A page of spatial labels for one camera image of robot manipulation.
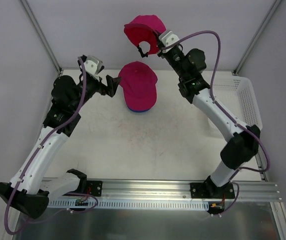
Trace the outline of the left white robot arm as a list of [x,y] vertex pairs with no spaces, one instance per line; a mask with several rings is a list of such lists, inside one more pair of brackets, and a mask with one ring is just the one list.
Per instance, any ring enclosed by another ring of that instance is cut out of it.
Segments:
[[0,197],[31,219],[39,218],[51,201],[69,192],[82,195],[87,191],[87,175],[76,169],[42,183],[56,153],[81,119],[79,108],[95,93],[113,97],[121,81],[120,77],[107,75],[107,84],[103,84],[101,77],[93,77],[88,73],[85,76],[86,81],[79,83],[67,75],[54,81],[52,106],[43,122],[37,143],[16,175],[8,183],[0,183]]

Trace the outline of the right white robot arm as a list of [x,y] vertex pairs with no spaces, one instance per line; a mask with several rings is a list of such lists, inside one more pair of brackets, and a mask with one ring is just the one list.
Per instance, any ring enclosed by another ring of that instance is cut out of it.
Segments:
[[227,142],[221,150],[219,165],[197,190],[210,198],[219,198],[237,170],[258,153],[260,129],[256,125],[237,121],[211,95],[212,88],[201,74],[207,67],[202,50],[194,48],[184,54],[178,46],[167,50],[163,49],[162,43],[157,46],[157,55],[164,58],[179,77],[178,87],[182,97],[201,110]]

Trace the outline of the pink cap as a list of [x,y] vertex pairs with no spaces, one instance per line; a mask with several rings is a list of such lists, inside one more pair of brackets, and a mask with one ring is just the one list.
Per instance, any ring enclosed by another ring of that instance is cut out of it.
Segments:
[[152,108],[157,100],[154,71],[143,62],[135,61],[125,65],[118,74],[126,105],[135,110]]
[[[130,23],[124,25],[125,35],[137,47],[142,58],[159,51],[157,37],[165,31],[165,25],[156,15],[138,15]],[[146,53],[143,53],[140,47],[142,42],[147,42],[150,45],[150,49]]]

